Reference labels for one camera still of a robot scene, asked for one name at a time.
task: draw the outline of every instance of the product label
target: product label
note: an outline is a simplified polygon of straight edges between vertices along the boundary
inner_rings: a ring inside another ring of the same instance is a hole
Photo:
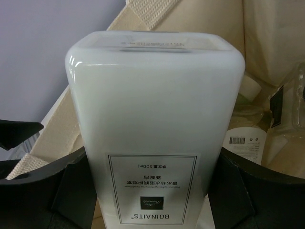
[[[183,48],[181,42],[122,42],[122,45],[129,47],[162,47],[162,48]]]
[[[223,147],[252,162],[261,164],[267,133],[253,127],[228,130]]]
[[[108,158],[121,224],[183,224],[197,156]]]
[[[283,96],[284,96],[284,86],[282,86],[270,99],[270,110],[273,115],[273,125],[275,127],[281,124],[282,121],[282,110],[283,110]]]

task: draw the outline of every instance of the black border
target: black border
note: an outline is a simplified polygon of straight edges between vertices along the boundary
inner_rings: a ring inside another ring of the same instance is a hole
[[[112,162],[111,162],[111,157],[112,156],[118,156],[118,157],[189,157],[193,158],[193,167],[192,167],[192,173],[190,177],[190,183],[189,183],[189,188],[187,192],[187,197],[186,197],[186,202],[185,202],[185,207],[184,207],[184,212],[183,212],[183,219],[181,224],[143,224],[143,223],[122,223],[122,218],[121,218],[121,213],[120,213],[120,206],[119,206],[119,201],[118,201],[118,195],[116,192],[116,185],[115,185],[115,180],[114,180],[114,173],[113,173],[113,167],[112,167]],[[112,184],[113,184],[113,190],[114,190],[114,195],[115,195],[115,200],[116,200],[116,205],[118,209],[118,215],[120,219],[120,224],[128,224],[128,225],[183,225],[184,224],[184,219],[185,219],[185,214],[187,210],[187,205],[190,197],[190,192],[191,192],[191,187],[192,187],[192,182],[193,182],[193,176],[194,176],[194,171],[195,171],[195,166],[196,166],[196,161],[197,161],[197,156],[176,156],[176,155],[126,155],[126,154],[108,154],[108,160],[109,160],[109,166],[110,166],[110,172],[111,172],[111,177],[112,177]]]

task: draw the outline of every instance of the bottle cap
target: bottle cap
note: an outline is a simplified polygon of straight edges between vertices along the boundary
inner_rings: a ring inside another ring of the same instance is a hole
[[[261,89],[262,87],[255,80],[250,78],[247,73],[244,73],[244,78],[239,89],[239,94],[252,102],[260,93]]]

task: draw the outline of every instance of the brand logo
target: brand logo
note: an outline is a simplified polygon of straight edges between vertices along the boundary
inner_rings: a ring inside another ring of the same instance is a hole
[[[147,215],[147,214],[134,214],[132,219],[169,219],[170,215]]]
[[[163,210],[164,197],[140,197],[141,210]]]

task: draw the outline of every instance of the gray wall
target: gray wall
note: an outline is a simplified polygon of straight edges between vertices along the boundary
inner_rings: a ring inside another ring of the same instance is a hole
[[[68,85],[68,49],[105,30],[125,0],[0,2],[0,119],[40,122]],[[4,159],[0,151],[0,160]]]

